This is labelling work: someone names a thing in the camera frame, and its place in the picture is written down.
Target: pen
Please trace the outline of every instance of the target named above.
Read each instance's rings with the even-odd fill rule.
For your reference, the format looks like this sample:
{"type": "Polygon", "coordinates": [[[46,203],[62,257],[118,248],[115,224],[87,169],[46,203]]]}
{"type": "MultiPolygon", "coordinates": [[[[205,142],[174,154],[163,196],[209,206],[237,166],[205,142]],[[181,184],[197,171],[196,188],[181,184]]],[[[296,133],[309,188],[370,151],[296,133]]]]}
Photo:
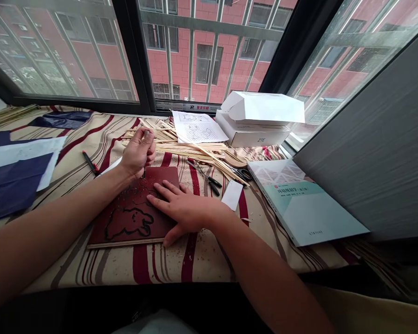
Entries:
{"type": "MultiPolygon", "coordinates": [[[[146,135],[148,135],[150,132],[148,130],[144,131],[144,138],[146,135]]],[[[144,173],[143,173],[143,179],[145,179],[145,170],[147,169],[147,166],[144,166],[144,173]]]]}
{"type": "Polygon", "coordinates": [[[96,166],[95,163],[92,163],[90,157],[87,155],[85,151],[82,151],[82,154],[84,155],[85,161],[87,162],[88,166],[90,166],[91,171],[97,176],[99,175],[99,169],[96,166]]]}

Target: book cover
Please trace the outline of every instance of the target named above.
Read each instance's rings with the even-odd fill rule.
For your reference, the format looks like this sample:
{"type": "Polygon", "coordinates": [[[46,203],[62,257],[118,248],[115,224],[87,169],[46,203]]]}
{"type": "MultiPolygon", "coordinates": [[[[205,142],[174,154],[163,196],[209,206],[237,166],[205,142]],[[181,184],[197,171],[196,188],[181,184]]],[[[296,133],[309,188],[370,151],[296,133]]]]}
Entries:
{"type": "Polygon", "coordinates": [[[369,232],[294,161],[252,161],[248,169],[297,247],[369,232]]]}
{"type": "Polygon", "coordinates": [[[176,222],[147,200],[149,194],[164,199],[153,187],[163,180],[179,186],[178,168],[147,167],[145,179],[133,181],[94,219],[87,248],[163,241],[176,222]]]}

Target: white box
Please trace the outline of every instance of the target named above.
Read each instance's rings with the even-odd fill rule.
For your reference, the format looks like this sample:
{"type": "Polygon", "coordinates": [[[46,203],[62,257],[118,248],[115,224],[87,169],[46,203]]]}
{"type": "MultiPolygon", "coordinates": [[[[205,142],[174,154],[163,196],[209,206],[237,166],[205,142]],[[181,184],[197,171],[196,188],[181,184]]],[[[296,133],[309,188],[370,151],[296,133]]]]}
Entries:
{"type": "Polygon", "coordinates": [[[215,121],[229,137],[228,144],[235,148],[282,144],[291,132],[279,125],[238,124],[222,110],[217,110],[215,121]]]}
{"type": "Polygon", "coordinates": [[[291,122],[305,123],[304,103],[283,94],[233,91],[221,109],[241,124],[284,126],[291,122]]]}

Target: person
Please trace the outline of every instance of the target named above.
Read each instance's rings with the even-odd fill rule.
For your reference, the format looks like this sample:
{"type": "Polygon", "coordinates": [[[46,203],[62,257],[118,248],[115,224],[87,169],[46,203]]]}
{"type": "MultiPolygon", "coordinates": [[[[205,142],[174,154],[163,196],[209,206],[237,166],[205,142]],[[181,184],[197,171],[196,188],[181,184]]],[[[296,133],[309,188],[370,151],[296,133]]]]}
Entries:
{"type": "MultiPolygon", "coordinates": [[[[99,212],[153,163],[154,135],[146,130],[136,131],[115,168],[0,228],[0,305],[48,269],[99,212]]],[[[272,331],[333,332],[296,273],[227,205],[195,196],[183,184],[177,187],[167,180],[154,187],[165,200],[149,195],[148,201],[177,222],[164,239],[165,247],[187,233],[210,230],[227,254],[246,297],[272,331]]]]}

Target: table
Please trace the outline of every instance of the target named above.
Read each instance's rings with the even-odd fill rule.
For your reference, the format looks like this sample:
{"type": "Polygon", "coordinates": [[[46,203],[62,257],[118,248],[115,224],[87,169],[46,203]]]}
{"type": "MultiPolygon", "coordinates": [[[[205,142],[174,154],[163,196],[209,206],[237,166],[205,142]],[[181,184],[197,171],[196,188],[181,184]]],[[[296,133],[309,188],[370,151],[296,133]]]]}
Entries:
{"type": "MultiPolygon", "coordinates": [[[[93,174],[84,161],[82,150],[104,171],[122,155],[124,147],[120,143],[120,137],[139,123],[136,117],[94,112],[89,122],[76,130],[27,126],[32,119],[51,110],[88,111],[65,106],[41,107],[26,118],[0,127],[0,130],[11,131],[12,140],[68,136],[50,186],[38,193],[31,209],[92,181],[93,174]]],[[[277,146],[241,150],[250,160],[284,158],[278,153],[277,146]]],[[[178,167],[180,182],[193,190],[194,194],[211,196],[207,180],[195,170],[190,170],[186,161],[185,157],[158,152],[153,166],[178,167]]],[[[210,166],[203,166],[203,169],[215,179],[223,180],[223,189],[220,192],[224,192],[227,180],[222,174],[210,166]]],[[[240,218],[248,219],[244,222],[250,229],[298,273],[340,268],[356,259],[341,243],[296,248],[278,224],[254,182],[251,182],[251,187],[243,190],[236,213],[240,218]]],[[[13,215],[1,219],[0,227],[16,218],[13,215]]],[[[235,281],[229,260],[208,230],[182,237],[167,249],[162,244],[148,244],[87,250],[91,228],[92,226],[88,226],[69,250],[35,280],[26,292],[92,285],[235,281]]]]}

